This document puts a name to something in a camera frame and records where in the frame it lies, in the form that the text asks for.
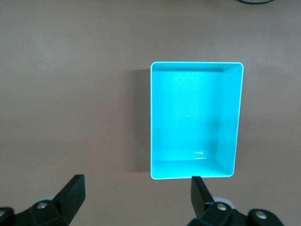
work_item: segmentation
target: screw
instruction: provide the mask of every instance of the screw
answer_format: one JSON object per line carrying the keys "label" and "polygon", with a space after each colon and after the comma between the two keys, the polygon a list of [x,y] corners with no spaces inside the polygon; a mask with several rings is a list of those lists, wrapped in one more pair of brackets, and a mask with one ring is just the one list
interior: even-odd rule
{"label": "screw", "polygon": [[38,209],[43,209],[43,208],[45,208],[47,205],[48,205],[47,202],[40,202],[40,203],[37,205],[37,208],[38,208]]}
{"label": "screw", "polygon": [[222,203],[217,204],[217,208],[221,211],[225,211],[227,209],[227,207]]}
{"label": "screw", "polygon": [[260,218],[262,220],[265,220],[266,218],[268,218],[267,215],[264,212],[260,211],[260,210],[256,211],[255,214],[258,218]]}

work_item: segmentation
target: robotic arm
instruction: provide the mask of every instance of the robotic arm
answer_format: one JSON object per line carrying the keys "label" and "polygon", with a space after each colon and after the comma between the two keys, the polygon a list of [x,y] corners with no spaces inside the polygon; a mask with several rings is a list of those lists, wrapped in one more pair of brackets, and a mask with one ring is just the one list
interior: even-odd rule
{"label": "robotic arm", "polygon": [[[0,226],[68,226],[84,200],[84,175],[75,175],[51,201],[37,202],[18,214],[12,208],[0,208]],[[191,179],[191,202],[197,218],[188,226],[284,226],[267,210],[253,209],[245,216],[215,202],[201,177]]]}

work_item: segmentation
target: metal bolt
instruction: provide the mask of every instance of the metal bolt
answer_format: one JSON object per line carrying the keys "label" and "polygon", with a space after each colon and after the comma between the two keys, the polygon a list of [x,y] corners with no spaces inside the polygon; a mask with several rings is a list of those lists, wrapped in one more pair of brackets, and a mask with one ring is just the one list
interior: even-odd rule
{"label": "metal bolt", "polygon": [[40,203],[37,205],[37,208],[38,208],[38,209],[43,209],[43,208],[45,208],[47,205],[48,205],[47,202],[40,202]]}
{"label": "metal bolt", "polygon": [[217,208],[221,211],[225,211],[227,209],[227,207],[222,203],[217,204]]}
{"label": "metal bolt", "polygon": [[267,215],[264,212],[260,211],[260,210],[256,211],[255,214],[258,218],[260,218],[262,220],[265,220],[266,218],[268,218]]}

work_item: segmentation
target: cyan plastic tray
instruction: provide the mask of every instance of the cyan plastic tray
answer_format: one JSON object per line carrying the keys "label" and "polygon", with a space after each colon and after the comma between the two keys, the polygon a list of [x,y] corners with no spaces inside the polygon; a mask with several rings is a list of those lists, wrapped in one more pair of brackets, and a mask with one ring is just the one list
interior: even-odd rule
{"label": "cyan plastic tray", "polygon": [[243,70],[229,62],[151,65],[153,179],[234,174]]}

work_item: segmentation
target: gray table surface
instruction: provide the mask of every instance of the gray table surface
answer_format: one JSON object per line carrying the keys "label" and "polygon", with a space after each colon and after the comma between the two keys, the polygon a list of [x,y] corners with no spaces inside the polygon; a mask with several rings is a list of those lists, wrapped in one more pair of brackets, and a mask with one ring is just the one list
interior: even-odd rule
{"label": "gray table surface", "polygon": [[154,61],[245,66],[236,171],[208,178],[246,214],[301,222],[301,1],[0,1],[0,206],[85,174],[72,226],[185,226],[190,180],[150,177]]}

